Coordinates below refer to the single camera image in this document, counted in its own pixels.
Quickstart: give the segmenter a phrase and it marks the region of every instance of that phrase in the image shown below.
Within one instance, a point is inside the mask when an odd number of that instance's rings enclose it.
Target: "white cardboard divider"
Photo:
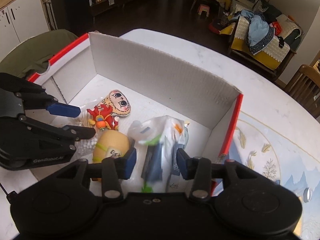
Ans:
[[[202,152],[201,156],[204,158],[208,158],[212,163],[215,163],[217,161],[225,137],[228,136],[227,131],[230,120],[232,119],[232,115],[234,113],[235,105],[236,101],[234,101],[232,107],[220,120],[217,126],[211,131],[208,142],[204,148],[204,151]]]
[[[94,68],[90,47],[85,48],[71,60],[67,61],[68,67],[60,68],[54,75],[67,103],[97,74]]]
[[[144,45],[101,33],[89,39],[97,74],[210,129],[241,93],[208,71]]]
[[[40,74],[40,76],[34,81],[35,84],[42,85],[44,84],[50,77],[52,77],[62,66],[64,66],[68,61],[73,59],[75,56],[80,54],[83,50],[90,47],[89,39],[86,39],[79,43],[76,47],[69,50],[64,54],[63,57],[59,58],[55,63],[54,67],[49,65],[46,72]]]

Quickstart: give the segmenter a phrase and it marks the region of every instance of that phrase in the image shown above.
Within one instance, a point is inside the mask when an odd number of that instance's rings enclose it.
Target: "marble table surface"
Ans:
[[[320,124],[297,102],[262,76],[215,51],[164,33],[136,29],[121,37],[158,49],[224,78],[244,94],[241,106],[243,114],[320,160]],[[29,170],[6,171],[0,167],[0,182],[8,192],[20,192],[36,183],[36,178]],[[9,208],[5,194],[0,191],[1,240],[10,240],[18,233]]]

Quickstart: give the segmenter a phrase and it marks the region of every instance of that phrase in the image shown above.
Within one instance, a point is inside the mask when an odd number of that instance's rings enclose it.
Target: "label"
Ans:
[[[57,161],[62,160],[64,156],[54,157],[54,158],[44,158],[44,159],[38,159],[33,160],[33,163],[41,163],[41,162],[50,162],[50,161]]]
[[[113,147],[108,147],[107,151],[106,151],[106,158],[119,158],[119,157],[123,157],[124,154],[122,154],[122,152],[119,149],[113,148]]]

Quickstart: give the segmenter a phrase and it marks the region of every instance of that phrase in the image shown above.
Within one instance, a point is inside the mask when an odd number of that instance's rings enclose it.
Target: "pink toy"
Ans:
[[[205,11],[207,13],[207,17],[209,16],[209,10],[210,10],[210,7],[205,5],[205,4],[200,4],[199,8],[198,8],[198,14],[201,15],[201,13],[203,11]]]

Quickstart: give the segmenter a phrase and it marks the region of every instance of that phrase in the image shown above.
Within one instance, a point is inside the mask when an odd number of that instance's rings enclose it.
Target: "dining table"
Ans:
[[[320,124],[294,99],[269,80],[211,49],[182,38],[135,29],[121,38],[167,53],[223,78],[243,93],[230,158],[292,190],[304,213],[296,234],[320,238]],[[37,182],[29,170],[0,168],[0,182],[17,192]],[[5,194],[0,192],[0,239],[18,233]]]

